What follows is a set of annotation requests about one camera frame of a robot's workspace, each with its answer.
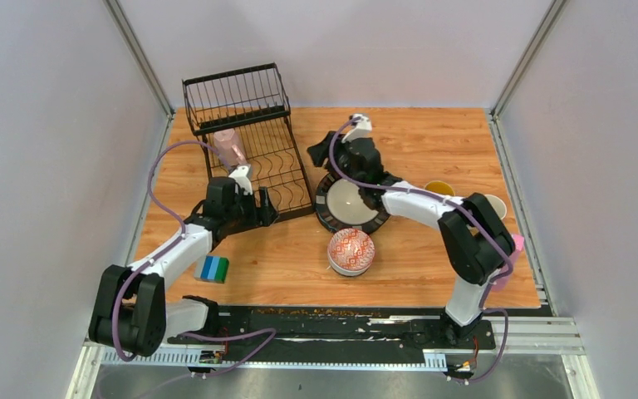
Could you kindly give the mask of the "pink ceramic mug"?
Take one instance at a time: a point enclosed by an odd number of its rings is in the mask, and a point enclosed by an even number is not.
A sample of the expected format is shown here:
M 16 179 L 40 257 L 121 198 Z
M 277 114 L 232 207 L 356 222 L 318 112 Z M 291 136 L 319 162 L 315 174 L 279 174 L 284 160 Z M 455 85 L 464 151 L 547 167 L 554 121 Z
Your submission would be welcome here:
M 237 165 L 246 165 L 248 163 L 243 140 L 235 129 L 214 132 L 213 142 L 218 151 L 219 159 L 228 170 Z

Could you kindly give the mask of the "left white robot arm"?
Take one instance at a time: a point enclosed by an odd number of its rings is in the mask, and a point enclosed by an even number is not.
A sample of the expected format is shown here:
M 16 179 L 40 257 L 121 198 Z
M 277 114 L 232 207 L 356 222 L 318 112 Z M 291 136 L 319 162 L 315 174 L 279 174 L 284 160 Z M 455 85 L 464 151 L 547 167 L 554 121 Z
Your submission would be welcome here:
M 112 264 L 104 270 L 89 339 L 113 347 L 125 361 L 149 357 L 162 342 L 183 333 L 191 333 L 201 343 L 214 342 L 222 324 L 218 304 L 195 295 L 168 304 L 166 291 L 194 263 L 206 273 L 221 272 L 222 264 L 209 254 L 223 239 L 269 226 L 277 217 L 267 188 L 253 192 L 234 178 L 212 178 L 205 199 L 174 237 L 126 267 Z

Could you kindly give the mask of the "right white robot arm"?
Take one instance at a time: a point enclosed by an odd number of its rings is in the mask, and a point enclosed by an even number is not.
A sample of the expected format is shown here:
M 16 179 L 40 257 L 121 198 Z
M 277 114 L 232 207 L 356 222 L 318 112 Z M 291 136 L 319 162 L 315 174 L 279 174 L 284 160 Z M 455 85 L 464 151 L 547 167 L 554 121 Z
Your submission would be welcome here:
M 455 271 L 454 290 L 444 310 L 441 335 L 452 347 L 474 336 L 492 286 L 513 272 L 513 235 L 485 195 L 439 195 L 386 171 L 370 137 L 329 131 L 307 149 L 312 163 L 356 186 L 368 209 L 435 228 Z

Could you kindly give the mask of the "blue butterfly mug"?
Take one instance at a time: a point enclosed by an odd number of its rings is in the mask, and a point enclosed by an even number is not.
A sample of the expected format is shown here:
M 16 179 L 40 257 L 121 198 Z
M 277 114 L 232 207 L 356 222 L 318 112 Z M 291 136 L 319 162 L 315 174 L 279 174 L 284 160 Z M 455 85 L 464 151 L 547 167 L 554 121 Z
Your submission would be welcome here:
M 432 180 L 428 182 L 424 188 L 437 195 L 455 196 L 454 188 L 442 180 Z

